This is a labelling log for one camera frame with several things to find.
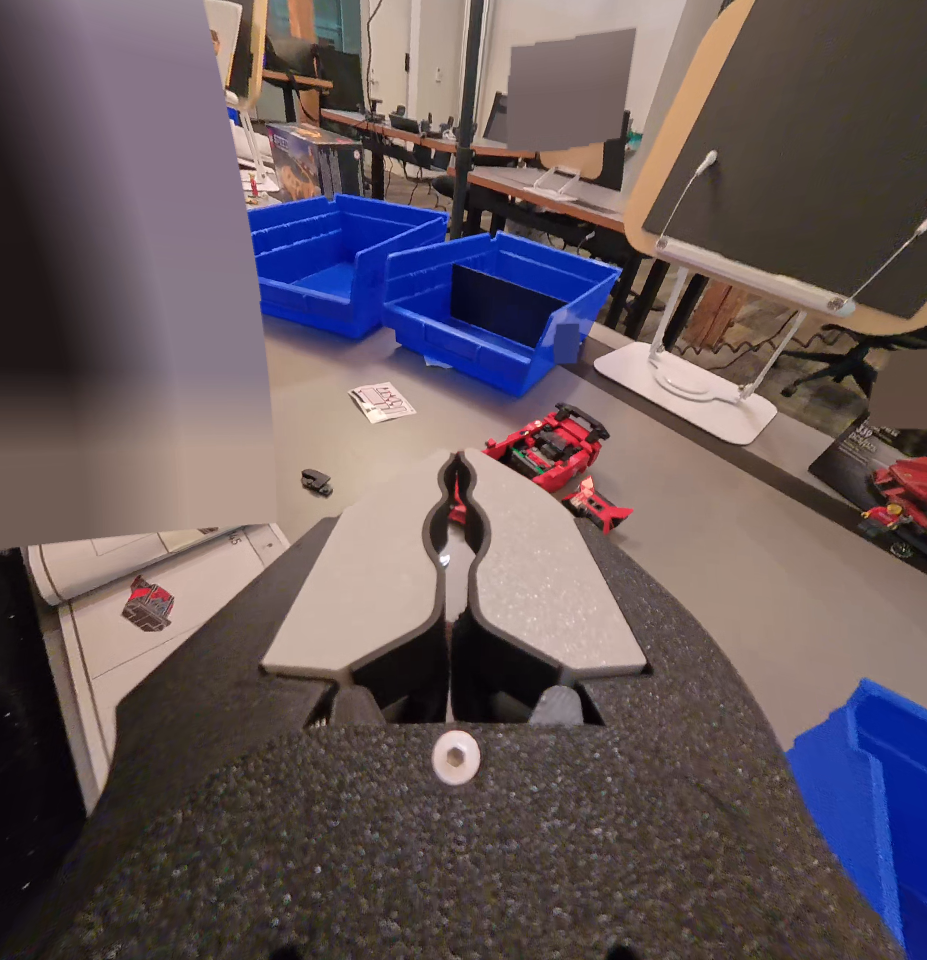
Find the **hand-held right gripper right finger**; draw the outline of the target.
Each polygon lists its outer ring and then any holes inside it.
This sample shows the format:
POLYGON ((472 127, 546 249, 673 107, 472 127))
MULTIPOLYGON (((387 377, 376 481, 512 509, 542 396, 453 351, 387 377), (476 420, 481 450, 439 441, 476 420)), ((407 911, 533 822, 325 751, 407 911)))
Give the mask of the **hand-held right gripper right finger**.
POLYGON ((494 638, 570 681, 647 666, 624 612, 571 512, 480 450, 460 453, 468 607, 494 638))

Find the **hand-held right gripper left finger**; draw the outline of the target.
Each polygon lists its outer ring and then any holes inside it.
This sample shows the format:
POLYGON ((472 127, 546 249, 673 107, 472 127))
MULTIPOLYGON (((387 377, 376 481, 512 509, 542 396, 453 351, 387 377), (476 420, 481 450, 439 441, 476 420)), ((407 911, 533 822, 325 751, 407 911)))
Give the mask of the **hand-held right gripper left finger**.
POLYGON ((265 672, 348 684, 443 617, 446 473, 435 450, 337 518, 274 640, 265 672))

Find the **blue plastic storage bin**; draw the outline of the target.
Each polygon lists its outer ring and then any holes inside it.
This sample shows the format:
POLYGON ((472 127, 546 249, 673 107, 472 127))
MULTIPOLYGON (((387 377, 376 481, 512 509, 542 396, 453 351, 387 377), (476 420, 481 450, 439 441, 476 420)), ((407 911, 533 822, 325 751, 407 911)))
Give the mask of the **blue plastic storage bin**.
POLYGON ((863 678, 786 756, 843 870, 907 957, 927 959, 927 709, 863 678))
POLYGON ((512 397, 524 396, 556 366, 577 361, 612 294, 620 269, 505 232, 408 249, 387 258, 384 325, 405 349, 512 397), (535 348, 450 317, 454 264, 566 301, 535 348))
POLYGON ((392 255, 445 241, 448 214, 337 194, 248 211, 265 316, 361 340, 382 325, 392 255))

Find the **red lego car section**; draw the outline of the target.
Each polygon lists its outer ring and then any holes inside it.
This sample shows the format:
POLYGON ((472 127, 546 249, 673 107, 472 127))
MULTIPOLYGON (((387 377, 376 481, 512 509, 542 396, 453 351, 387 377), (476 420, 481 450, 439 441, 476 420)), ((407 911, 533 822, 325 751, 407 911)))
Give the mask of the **red lego car section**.
POLYGON ((591 475, 584 476, 577 488, 562 498, 561 503, 577 519, 589 521, 605 536, 612 534, 634 513, 633 509, 616 506, 605 498, 591 475))

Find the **red lego car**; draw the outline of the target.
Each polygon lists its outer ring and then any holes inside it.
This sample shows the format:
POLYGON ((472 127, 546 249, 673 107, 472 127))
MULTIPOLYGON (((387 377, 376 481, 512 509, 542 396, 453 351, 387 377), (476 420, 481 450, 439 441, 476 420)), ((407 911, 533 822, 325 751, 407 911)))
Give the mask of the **red lego car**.
POLYGON ((601 421, 573 404, 559 402, 552 412, 506 438, 488 439, 482 452, 553 494, 582 477, 610 437, 601 421))

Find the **lego instruction booklet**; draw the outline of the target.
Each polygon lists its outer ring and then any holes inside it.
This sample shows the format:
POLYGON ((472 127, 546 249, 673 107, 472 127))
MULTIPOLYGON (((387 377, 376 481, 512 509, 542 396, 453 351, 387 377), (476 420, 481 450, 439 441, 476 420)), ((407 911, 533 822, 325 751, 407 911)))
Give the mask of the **lego instruction booklet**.
POLYGON ((110 775, 119 703, 289 547, 275 523, 25 546, 87 814, 110 775))

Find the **black lego box with car picture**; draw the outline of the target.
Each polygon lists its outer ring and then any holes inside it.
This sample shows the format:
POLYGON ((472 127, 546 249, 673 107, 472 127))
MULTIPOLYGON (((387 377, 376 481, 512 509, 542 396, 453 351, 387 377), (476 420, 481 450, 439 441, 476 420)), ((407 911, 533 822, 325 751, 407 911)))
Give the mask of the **black lego box with car picture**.
POLYGON ((808 470, 858 511, 863 537, 927 574, 927 429, 874 426, 862 414, 808 470))

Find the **white sticker sheet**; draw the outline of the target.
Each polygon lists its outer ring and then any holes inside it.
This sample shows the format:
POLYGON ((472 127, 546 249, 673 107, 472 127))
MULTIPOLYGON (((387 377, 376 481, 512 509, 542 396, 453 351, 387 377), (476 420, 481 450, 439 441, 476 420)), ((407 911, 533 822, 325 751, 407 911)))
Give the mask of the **white sticker sheet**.
POLYGON ((390 381, 363 385, 349 390, 348 395, 373 425, 392 422, 417 413, 415 407, 390 381))

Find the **black bin divider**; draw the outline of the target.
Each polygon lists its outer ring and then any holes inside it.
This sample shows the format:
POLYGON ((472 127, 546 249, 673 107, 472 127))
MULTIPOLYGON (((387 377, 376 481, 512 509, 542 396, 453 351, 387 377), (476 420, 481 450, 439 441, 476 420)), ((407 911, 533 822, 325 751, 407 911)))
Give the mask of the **black bin divider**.
POLYGON ((452 266, 451 319, 520 346, 538 346, 552 314, 566 301, 457 263, 452 266))

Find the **book stand with black board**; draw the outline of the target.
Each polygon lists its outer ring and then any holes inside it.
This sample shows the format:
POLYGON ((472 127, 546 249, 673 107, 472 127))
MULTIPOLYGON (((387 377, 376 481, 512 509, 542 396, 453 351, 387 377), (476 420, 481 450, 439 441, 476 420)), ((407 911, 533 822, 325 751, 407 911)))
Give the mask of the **book stand with black board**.
POLYGON ((204 1, 217 69, 231 125, 243 189, 252 197, 280 191, 277 175, 264 162, 264 137, 255 132, 251 112, 263 85, 268 26, 267 1, 204 1))
POLYGON ((627 159, 626 137, 565 150, 543 150, 536 160, 543 171, 532 187, 565 198, 582 199, 585 189, 600 187, 619 192, 627 159))
POLYGON ((927 1, 733 2, 623 220, 677 275, 652 341, 595 368, 724 443, 751 444, 777 414, 758 385, 807 316, 874 335, 927 327, 927 1), (663 345, 697 275, 793 311, 744 386, 663 345))

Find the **dark printed cardboard box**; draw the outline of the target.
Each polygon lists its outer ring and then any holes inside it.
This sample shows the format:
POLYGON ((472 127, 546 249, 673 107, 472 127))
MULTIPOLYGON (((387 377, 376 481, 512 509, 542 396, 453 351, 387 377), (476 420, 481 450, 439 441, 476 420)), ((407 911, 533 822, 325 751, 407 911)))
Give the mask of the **dark printed cardboard box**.
POLYGON ((266 125, 266 136, 282 202, 365 195, 359 142, 322 128, 275 123, 266 125))

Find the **long wooden desk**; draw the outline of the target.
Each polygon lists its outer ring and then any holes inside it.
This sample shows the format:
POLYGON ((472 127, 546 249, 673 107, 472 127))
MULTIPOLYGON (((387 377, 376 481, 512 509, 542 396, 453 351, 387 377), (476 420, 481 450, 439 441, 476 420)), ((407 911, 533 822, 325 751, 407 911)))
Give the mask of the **long wooden desk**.
POLYGON ((334 123, 348 128, 350 137, 358 140, 363 150, 370 152, 367 183, 370 196, 376 200, 383 200, 386 195, 386 159, 430 170, 435 155, 453 158, 459 146, 456 139, 394 127, 387 122, 370 120, 355 111, 322 107, 320 120, 324 125, 334 123))

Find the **black metal pole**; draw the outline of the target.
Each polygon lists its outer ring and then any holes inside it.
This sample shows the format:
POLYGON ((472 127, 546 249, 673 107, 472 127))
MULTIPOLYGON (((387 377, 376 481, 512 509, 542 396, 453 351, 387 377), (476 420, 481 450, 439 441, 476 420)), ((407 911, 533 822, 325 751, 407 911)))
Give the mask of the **black metal pole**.
POLYGON ((449 239, 463 234, 469 175, 474 157, 474 121, 477 106, 477 88, 480 77, 480 57, 483 42, 485 1, 468 2, 466 42, 463 58, 460 117, 455 158, 455 186, 449 221, 449 239))

